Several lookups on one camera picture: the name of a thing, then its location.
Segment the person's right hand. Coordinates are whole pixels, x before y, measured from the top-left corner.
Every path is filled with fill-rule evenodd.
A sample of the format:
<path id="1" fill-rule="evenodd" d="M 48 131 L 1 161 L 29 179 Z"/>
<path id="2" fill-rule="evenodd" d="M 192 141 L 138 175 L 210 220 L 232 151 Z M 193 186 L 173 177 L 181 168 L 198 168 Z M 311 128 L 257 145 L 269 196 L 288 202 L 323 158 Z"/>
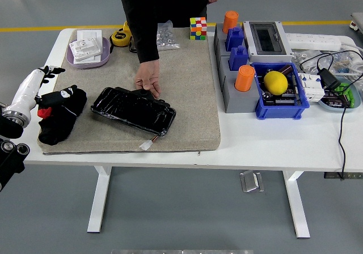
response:
<path id="1" fill-rule="evenodd" d="M 159 69 L 159 60 L 140 63 L 134 80 L 136 89 L 148 90 L 154 98 L 159 98 L 161 94 Z"/>

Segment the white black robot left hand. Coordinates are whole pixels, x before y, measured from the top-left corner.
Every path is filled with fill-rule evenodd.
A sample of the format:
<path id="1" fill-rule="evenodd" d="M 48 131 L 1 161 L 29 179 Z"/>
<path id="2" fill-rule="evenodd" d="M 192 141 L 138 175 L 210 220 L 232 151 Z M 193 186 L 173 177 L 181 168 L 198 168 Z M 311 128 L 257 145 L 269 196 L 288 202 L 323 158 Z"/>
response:
<path id="1" fill-rule="evenodd" d="M 64 71 L 65 69 L 54 66 L 43 66 L 33 70 L 19 86 L 11 105 L 4 110 L 25 114 L 26 111 L 32 110 L 36 104 L 41 108 L 49 108 L 65 103 L 75 94 L 77 85 L 42 96 L 38 95 L 42 84 L 48 83 L 49 79 Z"/>

